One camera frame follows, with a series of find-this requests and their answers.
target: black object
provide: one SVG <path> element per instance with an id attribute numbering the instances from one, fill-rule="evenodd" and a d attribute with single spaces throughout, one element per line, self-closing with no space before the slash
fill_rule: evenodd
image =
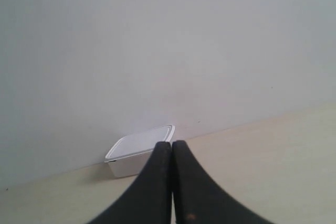
<path id="1" fill-rule="evenodd" d="M 133 184 L 90 224 L 271 224 L 223 191 L 185 141 L 159 142 Z"/>

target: white wall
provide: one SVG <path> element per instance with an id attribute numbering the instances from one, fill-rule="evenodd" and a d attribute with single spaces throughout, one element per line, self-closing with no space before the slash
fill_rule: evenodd
<path id="1" fill-rule="evenodd" d="M 336 98 L 334 0 L 0 0 L 0 187 Z"/>

